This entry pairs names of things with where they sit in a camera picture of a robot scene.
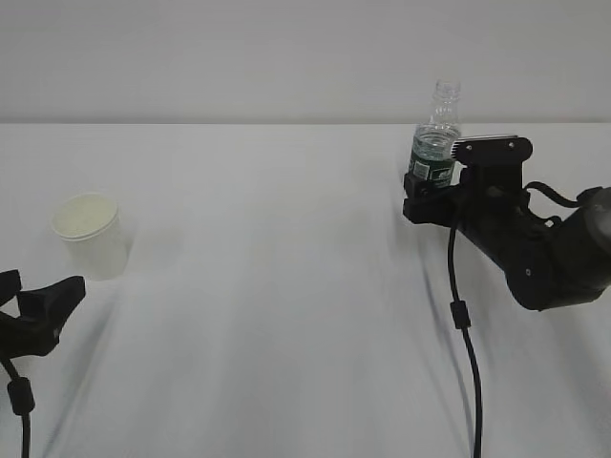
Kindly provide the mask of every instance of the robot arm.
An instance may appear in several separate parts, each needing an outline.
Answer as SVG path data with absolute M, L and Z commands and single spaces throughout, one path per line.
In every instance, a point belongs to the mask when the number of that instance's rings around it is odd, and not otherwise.
M 565 199 L 543 183 L 522 187 L 522 163 L 532 154 L 523 137 L 466 137 L 453 155 L 466 167 L 456 186 L 436 190 L 405 177 L 403 213 L 416 224 L 457 229 L 503 270 L 524 307 L 545 310 L 596 300 L 611 284 L 611 188 Z M 576 208 L 566 220 L 542 219 L 528 208 L 529 189 Z

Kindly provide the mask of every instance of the paper cup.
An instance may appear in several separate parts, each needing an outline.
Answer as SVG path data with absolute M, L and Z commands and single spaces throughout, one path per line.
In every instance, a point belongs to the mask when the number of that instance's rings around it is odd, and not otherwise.
M 90 280 L 120 275 L 127 263 L 118 205 L 101 194 L 71 198 L 55 212 L 53 230 L 64 241 L 79 274 Z

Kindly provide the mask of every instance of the cup rim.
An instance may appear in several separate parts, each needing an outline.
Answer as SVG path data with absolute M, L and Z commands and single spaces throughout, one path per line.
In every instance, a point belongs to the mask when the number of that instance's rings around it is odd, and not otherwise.
M 84 234 L 78 234 L 75 236 L 67 236 L 65 234 L 62 234 L 60 231 L 57 230 L 57 227 L 55 226 L 55 219 L 57 218 L 57 214 L 67 205 L 69 205 L 70 203 L 72 203 L 73 201 L 80 199 L 80 198 L 86 198 L 89 196 L 96 196 L 96 197 L 101 197 L 104 198 L 105 200 L 107 200 L 108 202 L 110 202 L 113 207 L 113 215 L 109 218 L 108 221 L 106 221 L 104 224 L 102 224 L 100 227 L 94 229 L 93 231 L 89 231 L 86 232 Z M 100 235 L 101 233 L 105 232 L 118 218 L 118 203 L 116 202 L 115 199 L 113 198 L 109 198 L 108 196 L 102 194 L 102 193 L 96 193 L 96 192 L 91 192 L 91 193 L 82 193 L 82 194 L 78 194 L 76 196 L 72 196 L 71 198 L 69 198 L 68 200 L 65 200 L 61 205 L 59 205 L 57 207 L 57 209 L 55 210 L 55 212 L 53 213 L 53 217 L 51 220 L 51 227 L 53 229 L 53 231 L 62 239 L 65 241 L 81 241 L 81 240 L 86 240 L 86 239 L 92 239 L 95 236 Z

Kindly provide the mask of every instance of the plastic water bottle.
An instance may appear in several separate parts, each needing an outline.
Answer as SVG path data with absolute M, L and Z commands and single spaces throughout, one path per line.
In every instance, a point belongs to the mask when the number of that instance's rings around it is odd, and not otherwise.
M 459 82 L 437 81 L 431 119 L 427 124 L 419 124 L 413 136 L 408 173 L 432 182 L 435 188 L 445 188 L 452 182 L 454 160 L 450 150 L 460 137 L 459 96 Z

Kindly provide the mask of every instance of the black cable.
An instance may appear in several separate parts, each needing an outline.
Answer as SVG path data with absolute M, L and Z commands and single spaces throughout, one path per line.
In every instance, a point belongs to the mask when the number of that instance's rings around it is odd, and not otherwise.
M 30 414 L 21 416 L 21 427 L 23 428 L 21 458 L 30 458 L 30 443 L 32 440 L 32 422 L 30 421 Z
M 9 377 L 11 378 L 11 383 L 20 384 L 19 387 L 23 388 L 23 381 L 27 381 L 28 379 L 25 379 L 19 376 L 19 372 L 17 372 L 17 369 L 14 366 L 14 364 L 12 363 L 12 361 L 9 358 L 0 357 L 0 364 L 4 367 L 4 370 L 6 370 L 7 373 L 9 374 Z M 30 393 L 26 393 L 26 398 L 28 397 L 28 395 L 32 394 L 32 391 L 30 390 L 29 382 L 27 383 L 27 386 L 28 387 L 26 388 L 26 390 L 28 390 Z M 15 399 L 13 399 L 13 394 L 11 393 L 11 384 L 9 385 L 9 394 L 11 396 L 11 403 L 13 404 L 13 410 L 14 410 Z M 21 417 L 21 426 L 23 428 L 23 440 L 21 443 L 21 458 L 30 458 L 30 444 L 32 440 L 32 423 L 30 421 L 30 412 L 28 411 L 27 413 L 24 413 L 19 416 Z
M 471 371 L 474 374 L 475 388 L 475 437 L 474 437 L 474 458 L 481 457 L 481 436 L 484 423 L 484 406 L 481 400 L 481 378 L 479 377 L 479 366 L 475 358 L 474 345 L 471 343 L 469 329 L 462 329 L 462 338 L 467 347 Z
M 456 215 L 454 216 L 452 227 L 450 228 L 450 237 L 448 239 L 448 275 L 450 277 L 450 288 L 452 289 L 453 302 L 451 304 L 452 315 L 456 329 L 462 331 L 462 338 L 465 341 L 467 347 L 467 353 L 469 354 L 469 363 L 471 364 L 471 371 L 474 375 L 474 391 L 475 391 L 475 437 L 474 437 L 474 458 L 481 458 L 481 438 L 483 429 L 483 403 L 481 396 L 481 377 L 479 375 L 479 366 L 477 365 L 477 358 L 475 357 L 474 346 L 471 342 L 471 336 L 469 335 L 469 326 L 471 321 L 469 319 L 469 313 L 467 311 L 467 304 L 460 300 L 458 295 L 458 287 L 456 285 L 456 271 L 454 269 L 454 245 L 456 243 L 456 231 L 458 229 L 458 223 L 462 214 L 463 205 L 459 205 L 456 209 Z

